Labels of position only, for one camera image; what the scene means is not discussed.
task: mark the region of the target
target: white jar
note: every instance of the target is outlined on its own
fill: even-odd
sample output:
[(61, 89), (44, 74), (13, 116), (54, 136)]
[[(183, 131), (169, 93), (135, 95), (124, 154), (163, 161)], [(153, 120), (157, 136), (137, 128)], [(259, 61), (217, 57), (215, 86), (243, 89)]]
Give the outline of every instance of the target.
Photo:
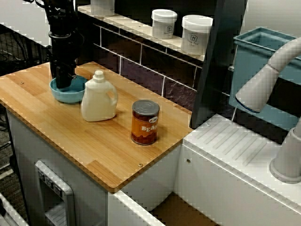
[(91, 13), (100, 17), (111, 17), (115, 14), (115, 0), (91, 0)]
[(213, 19), (206, 16), (183, 17), (181, 50), (194, 55), (204, 55), (209, 40)]
[(151, 14), (152, 36), (157, 39), (171, 39), (177, 14), (168, 9), (155, 9)]

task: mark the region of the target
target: wooden cabinet top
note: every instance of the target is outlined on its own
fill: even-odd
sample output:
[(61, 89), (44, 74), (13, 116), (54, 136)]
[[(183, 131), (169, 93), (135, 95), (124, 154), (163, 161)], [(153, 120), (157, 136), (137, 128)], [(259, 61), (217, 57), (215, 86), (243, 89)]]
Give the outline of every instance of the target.
[[(87, 122), (80, 103), (55, 100), (49, 87), (49, 63), (0, 77), (0, 103), (114, 193), (180, 144), (192, 131), (191, 112), (94, 62), (77, 67), (76, 74), (91, 79), (95, 70), (103, 70), (119, 94), (116, 116), (110, 120)], [(148, 146), (130, 137), (132, 105), (139, 99), (160, 106), (158, 139)]]

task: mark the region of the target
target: jar lid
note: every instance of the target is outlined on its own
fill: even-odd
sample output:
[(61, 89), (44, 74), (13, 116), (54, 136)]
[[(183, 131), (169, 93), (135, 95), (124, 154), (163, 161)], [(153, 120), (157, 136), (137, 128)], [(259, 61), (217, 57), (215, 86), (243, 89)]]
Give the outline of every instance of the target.
[(187, 15), (183, 17), (182, 27), (197, 33), (210, 33), (213, 19), (207, 16)]
[(133, 103), (133, 111), (139, 115), (152, 116), (159, 112), (160, 106), (151, 100), (138, 100)]
[(151, 18), (158, 22), (174, 23), (177, 21), (178, 15), (169, 9), (155, 9), (151, 13)]

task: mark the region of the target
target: white faucet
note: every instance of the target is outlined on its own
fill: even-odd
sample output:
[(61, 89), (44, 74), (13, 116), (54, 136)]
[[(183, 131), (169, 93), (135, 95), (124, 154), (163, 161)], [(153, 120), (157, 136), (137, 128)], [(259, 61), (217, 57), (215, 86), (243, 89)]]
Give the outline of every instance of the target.
[[(238, 91), (236, 100), (249, 111), (259, 113), (266, 105), (279, 73), (300, 54), (301, 37), (277, 50), (268, 63)], [(301, 181), (301, 118), (296, 127), (289, 131), (269, 169), (274, 177), (283, 182), (296, 184)]]

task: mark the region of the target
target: shelf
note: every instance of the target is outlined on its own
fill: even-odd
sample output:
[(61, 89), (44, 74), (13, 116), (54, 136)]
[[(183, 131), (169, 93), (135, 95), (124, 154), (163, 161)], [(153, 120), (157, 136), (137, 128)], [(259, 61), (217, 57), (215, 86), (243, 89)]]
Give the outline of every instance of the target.
[(181, 37), (174, 35), (174, 37), (172, 39), (167, 39), (167, 40), (157, 39), (152, 36), (152, 27), (151, 26), (148, 26), (146, 24), (140, 23), (138, 21), (132, 20), (130, 18), (121, 16), (121, 15), (115, 15), (115, 16), (111, 16), (111, 17), (101, 17), (101, 16), (97, 16), (97, 15), (92, 15), (90, 5), (80, 6), (80, 7), (78, 7), (78, 11), (81, 13), (84, 13), (86, 15), (92, 16), (98, 20), (101, 20), (107, 24), (113, 25), (119, 29), (123, 29), (127, 32), (138, 35), (144, 39), (150, 40), (154, 43), (157, 43), (164, 47), (170, 48), (174, 51), (177, 51), (177, 52), (180, 52), (187, 56), (190, 56), (192, 58), (198, 59), (201, 62), (204, 61), (205, 55), (196, 56), (196, 55), (189, 54), (189, 53), (186, 53), (181, 50), (181, 40), (182, 40)]

